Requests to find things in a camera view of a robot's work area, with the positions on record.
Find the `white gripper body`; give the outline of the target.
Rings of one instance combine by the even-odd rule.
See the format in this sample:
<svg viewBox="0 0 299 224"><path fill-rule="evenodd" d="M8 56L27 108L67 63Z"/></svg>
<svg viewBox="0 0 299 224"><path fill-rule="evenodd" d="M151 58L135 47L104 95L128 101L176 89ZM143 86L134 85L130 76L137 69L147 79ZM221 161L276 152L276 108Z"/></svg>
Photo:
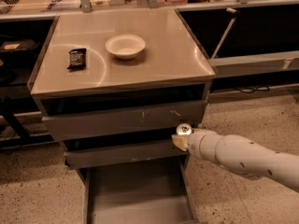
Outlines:
<svg viewBox="0 0 299 224"><path fill-rule="evenodd" d="M220 140L221 135L216 132L203 130L200 133L192 133L188 136L188 150L197 159L219 164L216 147Z"/></svg>

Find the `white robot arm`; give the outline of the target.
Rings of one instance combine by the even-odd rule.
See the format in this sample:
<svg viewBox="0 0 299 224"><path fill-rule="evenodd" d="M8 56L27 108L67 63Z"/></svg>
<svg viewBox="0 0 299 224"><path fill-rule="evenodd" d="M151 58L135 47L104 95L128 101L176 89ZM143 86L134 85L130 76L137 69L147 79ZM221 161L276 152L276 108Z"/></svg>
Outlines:
<svg viewBox="0 0 299 224"><path fill-rule="evenodd" d="M210 161L222 169L247 179L267 177L299 191L299 157L274 151L240 135L220 135L180 124L172 135L175 147L197 159Z"/></svg>

